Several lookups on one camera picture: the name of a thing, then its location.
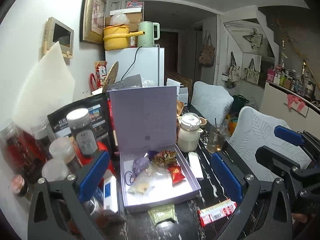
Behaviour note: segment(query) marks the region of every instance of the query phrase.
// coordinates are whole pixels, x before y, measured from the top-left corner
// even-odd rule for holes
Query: chair cushion
[[[257,163],[256,150],[268,146],[289,159],[300,164],[305,169],[311,159],[297,146],[277,138],[273,131],[277,125],[290,128],[284,120],[262,114],[249,106],[241,109],[238,124],[230,138],[230,145],[241,156],[245,163],[259,180],[273,181],[278,176],[266,167]]]
[[[224,87],[208,85],[197,81],[193,86],[191,104],[206,118],[209,123],[220,125],[229,112],[233,97]]]

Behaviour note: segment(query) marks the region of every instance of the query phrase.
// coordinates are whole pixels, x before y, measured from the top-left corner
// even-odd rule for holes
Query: purple box
[[[120,151],[121,187],[128,212],[146,211],[151,207],[177,204],[196,197],[201,189],[187,161],[175,144],[176,87],[149,87],[110,91],[112,115]],[[185,175],[185,182],[172,187],[164,176],[149,194],[137,197],[127,193],[124,175],[134,159],[148,150],[174,150]]]

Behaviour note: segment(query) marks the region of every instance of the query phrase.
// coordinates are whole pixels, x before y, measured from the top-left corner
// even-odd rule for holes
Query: yellow pot
[[[118,27],[108,26],[103,30],[103,41],[105,50],[125,49],[130,46],[130,37],[145,35],[145,32],[129,33],[129,27],[121,25]]]

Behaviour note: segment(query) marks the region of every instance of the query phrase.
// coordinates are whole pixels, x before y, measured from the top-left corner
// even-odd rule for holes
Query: small orange bowl
[[[203,117],[199,117],[200,118],[200,127],[203,128],[205,127],[205,125],[207,124],[207,119],[203,118]]]

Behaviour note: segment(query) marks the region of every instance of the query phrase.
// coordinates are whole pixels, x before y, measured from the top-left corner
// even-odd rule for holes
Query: blue gripper pad
[[[241,184],[218,153],[212,154],[211,166],[230,199],[239,205],[243,199]]]
[[[102,179],[104,173],[106,172],[110,161],[110,155],[108,152],[104,151],[99,157],[92,160],[80,170],[79,179],[80,184],[78,185],[78,199],[80,203],[89,201],[96,191],[100,180]],[[81,171],[87,171],[84,177],[81,178]]]
[[[275,130],[273,132],[276,137],[291,143],[295,146],[303,146],[304,140],[301,136],[301,134],[296,133],[295,131],[292,131],[288,128],[285,128],[281,125],[278,125],[275,127]]]

